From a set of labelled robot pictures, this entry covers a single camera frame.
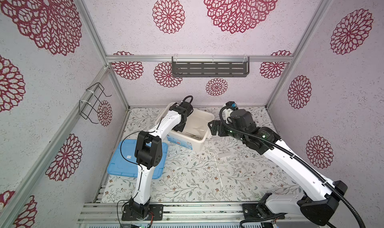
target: black wire rack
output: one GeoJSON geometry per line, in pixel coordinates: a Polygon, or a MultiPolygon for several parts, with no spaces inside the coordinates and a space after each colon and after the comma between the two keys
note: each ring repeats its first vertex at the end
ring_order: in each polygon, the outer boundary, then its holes
{"type": "Polygon", "coordinates": [[[101,83],[99,83],[99,82],[97,82],[97,83],[95,83],[95,84],[93,84],[93,85],[91,85],[89,88],[87,88],[86,89],[86,91],[89,91],[89,92],[91,92],[92,93],[92,96],[91,97],[89,97],[89,99],[88,100],[79,100],[79,115],[81,115],[85,120],[90,120],[92,123],[94,123],[94,124],[98,124],[98,123],[95,123],[95,122],[93,122],[92,120],[91,120],[91,118],[89,117],[89,115],[91,114],[91,112],[92,112],[92,110],[94,110],[96,113],[97,113],[97,110],[95,110],[95,105],[96,105],[96,103],[99,101],[99,103],[101,103],[101,101],[100,101],[100,96],[103,94],[104,96],[106,96],[106,97],[110,97],[110,96],[112,96],[112,95],[106,95],[105,93],[104,93],[104,87],[103,87],[103,85],[101,84],[101,83]],[[100,90],[101,92],[100,92],[100,94],[98,95],[98,96],[96,96],[95,95],[95,92],[97,91],[97,90],[100,90]],[[96,98],[96,101],[95,101],[95,103],[92,105],[89,101],[91,100],[91,98],[92,97],[95,97],[96,98]],[[86,113],[84,113],[84,110],[88,107],[88,106],[90,106],[91,107],[91,109],[89,110],[89,112],[88,112],[88,114],[86,114],[86,113]]]}

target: floral tabletop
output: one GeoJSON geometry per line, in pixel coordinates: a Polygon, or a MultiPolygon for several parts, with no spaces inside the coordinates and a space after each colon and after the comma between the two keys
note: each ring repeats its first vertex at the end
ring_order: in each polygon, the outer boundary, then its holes
{"type": "MultiPolygon", "coordinates": [[[[199,108],[218,119],[220,108],[199,108]]],[[[257,126],[274,129],[263,107],[247,107],[257,126]]],[[[161,108],[134,108],[124,134],[148,130],[161,108]]],[[[136,139],[133,134],[129,139],[136,139]]],[[[169,146],[162,176],[152,180],[153,202],[258,201],[265,193],[295,194],[302,189],[280,167],[232,137],[206,140],[196,153],[163,140],[169,146]]],[[[131,198],[136,178],[109,175],[103,203],[131,198]]]]}

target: blue label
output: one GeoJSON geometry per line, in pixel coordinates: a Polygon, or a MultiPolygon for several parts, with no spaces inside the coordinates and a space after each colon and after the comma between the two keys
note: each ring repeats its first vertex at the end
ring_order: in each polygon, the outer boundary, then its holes
{"type": "Polygon", "coordinates": [[[177,139],[177,138],[175,138],[173,136],[170,136],[169,134],[167,134],[167,139],[168,139],[169,142],[181,145],[182,147],[185,147],[187,149],[192,149],[192,143],[190,143],[190,142],[188,142],[186,140],[177,139]]]}

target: red floral medallion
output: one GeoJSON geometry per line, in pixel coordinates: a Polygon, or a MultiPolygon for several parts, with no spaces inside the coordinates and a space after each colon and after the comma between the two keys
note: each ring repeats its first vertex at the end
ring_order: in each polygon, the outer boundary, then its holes
{"type": "Polygon", "coordinates": [[[327,168],[333,161],[333,149],[328,140],[314,136],[308,140],[307,156],[311,163],[318,168],[327,168]]]}
{"type": "Polygon", "coordinates": [[[208,81],[205,86],[205,90],[212,96],[222,95],[225,91],[227,91],[228,83],[225,79],[222,78],[214,78],[208,81]]]}
{"type": "Polygon", "coordinates": [[[362,45],[372,29],[372,23],[372,14],[363,8],[343,17],[331,36],[333,52],[343,55],[362,45]]]}
{"type": "Polygon", "coordinates": [[[204,0],[215,26],[230,33],[244,33],[264,21],[277,0],[204,0]]]}
{"type": "Polygon", "coordinates": [[[70,134],[45,174],[50,180],[63,181],[68,179],[79,167],[83,155],[82,149],[78,137],[70,134]]]}
{"type": "MultiPolygon", "coordinates": [[[[119,51],[113,55],[133,55],[129,52],[119,51]]],[[[113,70],[123,78],[135,80],[142,76],[143,65],[141,62],[115,62],[111,63],[113,70]]]]}
{"type": "Polygon", "coordinates": [[[112,108],[108,101],[100,102],[97,109],[97,118],[103,126],[108,126],[112,120],[112,108]]]}
{"type": "Polygon", "coordinates": [[[14,228],[31,228],[32,225],[35,223],[35,218],[37,214],[36,209],[37,202],[35,201],[35,196],[31,195],[29,197],[29,202],[26,203],[20,212],[20,214],[17,216],[15,222],[13,223],[15,226],[14,228]]]}
{"type": "Polygon", "coordinates": [[[0,0],[1,11],[38,48],[67,55],[79,47],[81,22],[73,0],[0,0]]]}
{"type": "Polygon", "coordinates": [[[291,82],[288,89],[288,101],[295,109],[304,107],[311,97],[311,82],[303,76],[297,76],[291,82]]]}
{"type": "Polygon", "coordinates": [[[0,55],[0,112],[18,106],[25,94],[25,82],[19,69],[0,55]]]}
{"type": "Polygon", "coordinates": [[[157,0],[152,16],[156,26],[164,33],[178,32],[185,20],[183,6],[178,0],[157,0]]]}
{"type": "Polygon", "coordinates": [[[175,78],[172,75],[172,63],[162,62],[159,63],[153,72],[156,81],[164,87],[178,86],[183,78],[175,78]]]}
{"type": "Polygon", "coordinates": [[[0,194],[0,211],[6,206],[14,193],[15,191],[7,190],[6,192],[0,194]]]}
{"type": "MultiPolygon", "coordinates": [[[[272,53],[272,56],[278,55],[278,56],[284,56],[284,55],[292,55],[291,52],[286,50],[279,50],[277,52],[272,53]]],[[[268,79],[273,79],[276,77],[279,77],[281,75],[281,72],[287,65],[286,62],[263,62],[260,66],[260,73],[263,77],[266,77],[268,79]]]]}

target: white plastic container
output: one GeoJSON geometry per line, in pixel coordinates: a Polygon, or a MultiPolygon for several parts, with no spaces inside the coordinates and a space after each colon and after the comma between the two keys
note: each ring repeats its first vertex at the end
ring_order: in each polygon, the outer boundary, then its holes
{"type": "MultiPolygon", "coordinates": [[[[161,117],[166,115],[174,103],[175,102],[170,103],[160,113],[155,124],[159,123],[161,117]]],[[[195,152],[200,152],[203,149],[204,141],[212,137],[208,123],[214,119],[215,116],[213,114],[194,108],[192,114],[187,118],[183,132],[171,130],[167,134],[167,139],[169,142],[179,144],[195,152]]]]}

